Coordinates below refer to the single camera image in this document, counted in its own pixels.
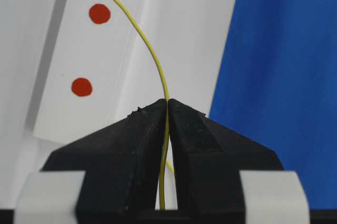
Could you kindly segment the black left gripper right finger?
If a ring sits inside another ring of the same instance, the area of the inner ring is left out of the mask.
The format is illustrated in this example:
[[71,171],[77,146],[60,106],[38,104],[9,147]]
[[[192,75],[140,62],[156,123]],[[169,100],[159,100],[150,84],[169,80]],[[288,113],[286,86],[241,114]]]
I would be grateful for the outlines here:
[[283,170],[276,153],[176,99],[168,110],[178,209],[206,223],[245,223],[239,172]]

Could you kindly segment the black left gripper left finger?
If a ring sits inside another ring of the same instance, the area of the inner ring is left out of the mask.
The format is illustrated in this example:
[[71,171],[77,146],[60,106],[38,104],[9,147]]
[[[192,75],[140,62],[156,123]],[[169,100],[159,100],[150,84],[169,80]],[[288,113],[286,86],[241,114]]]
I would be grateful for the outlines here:
[[49,155],[43,171],[85,172],[79,223],[131,220],[155,208],[166,109],[159,99]]

